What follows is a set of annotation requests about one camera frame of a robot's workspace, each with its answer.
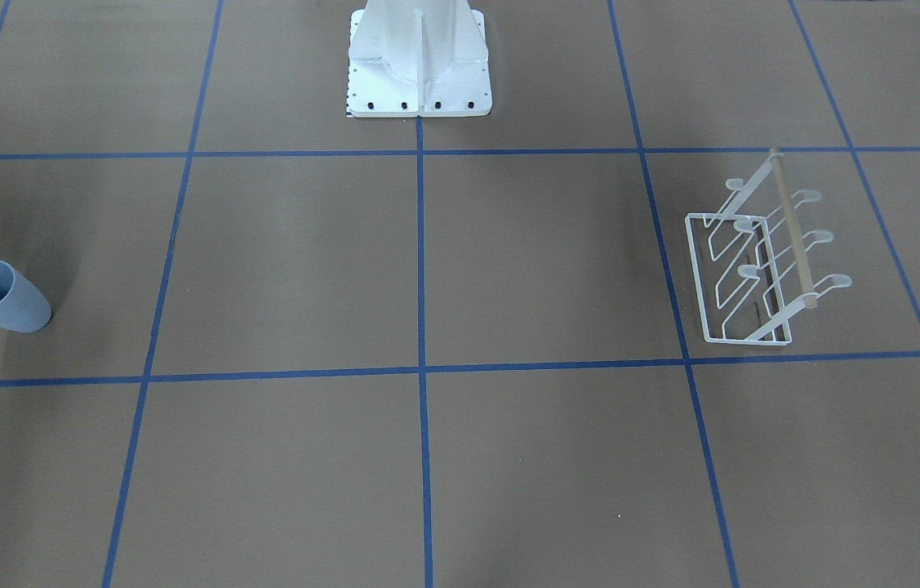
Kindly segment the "light blue plastic cup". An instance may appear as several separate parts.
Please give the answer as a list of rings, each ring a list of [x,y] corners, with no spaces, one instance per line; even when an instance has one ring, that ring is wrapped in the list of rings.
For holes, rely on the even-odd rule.
[[[51,305],[45,295],[11,264],[0,260],[0,328],[37,332],[51,317]]]

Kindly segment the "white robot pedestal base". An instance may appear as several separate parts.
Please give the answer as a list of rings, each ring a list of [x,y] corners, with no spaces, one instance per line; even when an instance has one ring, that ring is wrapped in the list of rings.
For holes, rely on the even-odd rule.
[[[493,109],[485,16],[467,1],[369,1],[351,12],[345,112],[481,117]]]

